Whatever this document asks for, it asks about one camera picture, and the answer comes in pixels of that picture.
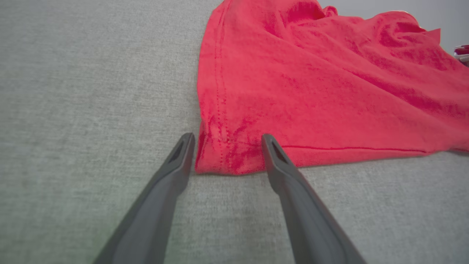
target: table surface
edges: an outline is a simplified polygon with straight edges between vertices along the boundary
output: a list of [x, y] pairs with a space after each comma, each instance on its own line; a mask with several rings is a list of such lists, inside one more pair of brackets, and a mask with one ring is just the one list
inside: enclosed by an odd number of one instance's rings
[[[469, 44], [469, 1], [330, 0], [406, 10], [442, 47]], [[219, 0], [0, 2], [0, 263], [91, 263], [185, 132]], [[469, 263], [469, 157], [301, 169], [369, 263]], [[192, 175], [166, 263], [293, 263], [265, 173]]]

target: stitching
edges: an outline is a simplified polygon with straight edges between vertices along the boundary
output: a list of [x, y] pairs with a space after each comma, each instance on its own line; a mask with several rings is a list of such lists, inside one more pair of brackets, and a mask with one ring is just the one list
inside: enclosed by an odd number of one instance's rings
[[316, 148], [316, 147], [305, 147], [305, 146], [282, 146], [282, 148], [309, 148], [309, 149], [317, 149], [317, 150], [367, 149], [367, 150], [392, 150], [392, 151], [427, 153], [426, 151], [420, 150], [420, 149], [401, 149], [401, 148], [368, 148], [368, 147]]
[[[229, 0], [228, 2], [228, 5], [227, 5], [227, 8], [225, 10], [225, 13], [228, 12], [228, 9], [230, 8], [231, 6], [231, 0]], [[224, 98], [223, 98], [223, 105], [225, 106], [224, 108], [224, 114], [225, 114], [225, 118], [224, 118], [224, 122], [225, 122], [225, 130], [226, 130], [226, 133], [227, 133], [227, 154], [229, 154], [230, 152], [230, 133], [229, 133], [229, 130], [228, 130], [228, 114], [227, 114], [227, 87], [225, 86], [225, 80], [223, 79], [223, 63], [221, 62], [221, 60], [223, 59], [223, 54], [222, 54], [222, 42], [223, 42], [223, 38], [222, 38], [222, 31], [223, 31], [223, 28], [225, 26], [225, 16], [223, 16], [223, 22], [222, 22], [222, 25], [221, 25], [221, 29], [220, 29], [220, 45], [219, 45], [219, 48], [220, 48], [220, 80], [221, 80], [221, 85], [223, 86], [223, 90], [224, 90]], [[230, 159], [228, 158], [227, 159], [227, 162], [228, 162], [228, 168], [231, 168], [231, 162], [230, 162]]]
[[469, 150], [462, 149], [462, 148], [451, 148], [450, 150], [462, 151], [462, 152], [469, 152]]
[[[217, 68], [218, 68], [218, 64], [217, 64], [217, 61], [218, 60], [221, 60], [221, 39], [219, 39], [219, 36], [220, 36], [220, 33], [221, 33], [221, 30], [222, 28], [220, 27], [220, 24], [221, 26], [223, 27], [223, 23], [224, 22], [224, 14], [226, 12], [227, 8], [223, 8], [222, 12], [221, 12], [221, 15], [220, 15], [220, 20], [218, 21], [218, 28], [216, 30], [216, 33], [215, 33], [215, 69], [214, 69], [214, 76], [215, 76], [215, 85], [216, 85], [216, 88], [217, 88], [217, 113], [218, 113], [218, 130], [219, 130], [219, 138], [218, 138], [218, 144], [219, 144], [219, 147], [220, 147], [220, 167], [223, 167], [223, 151], [222, 151], [222, 148], [221, 148], [221, 140], [222, 140], [222, 133], [221, 133], [221, 118], [220, 118], [220, 95], [219, 95], [219, 84], [218, 84], [218, 73], [217, 73]], [[217, 46], [220, 46], [219, 49], [220, 49], [220, 55], [217, 56]]]
[[[244, 141], [237, 141], [236, 143], [245, 144], [251, 147], [258, 147], [257, 144], [252, 144]], [[425, 150], [420, 149], [402, 149], [402, 148], [369, 148], [369, 147], [343, 147], [343, 148], [317, 148], [317, 147], [309, 147], [309, 146], [290, 146], [290, 145], [281, 145], [282, 148], [308, 148], [308, 149], [316, 149], [316, 150], [346, 150], [346, 149], [366, 149], [366, 150], [383, 150], [383, 151], [403, 151], [403, 152], [422, 152], [422, 153], [432, 153]]]

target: cloth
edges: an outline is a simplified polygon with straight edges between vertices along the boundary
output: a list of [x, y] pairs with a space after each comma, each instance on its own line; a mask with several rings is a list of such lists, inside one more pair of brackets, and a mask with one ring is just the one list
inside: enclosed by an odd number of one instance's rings
[[469, 69], [402, 11], [225, 0], [207, 24], [198, 173], [264, 170], [270, 133], [297, 166], [469, 149]]

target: red object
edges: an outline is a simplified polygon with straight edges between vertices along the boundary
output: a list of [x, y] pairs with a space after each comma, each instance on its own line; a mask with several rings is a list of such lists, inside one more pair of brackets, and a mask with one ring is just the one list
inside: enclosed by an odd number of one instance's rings
[[454, 53], [457, 55], [466, 55], [469, 54], [469, 45], [463, 45], [454, 50]]
[[263, 133], [296, 166], [468, 151], [469, 69], [439, 35], [401, 11], [225, 0], [200, 51], [196, 171], [264, 170]]

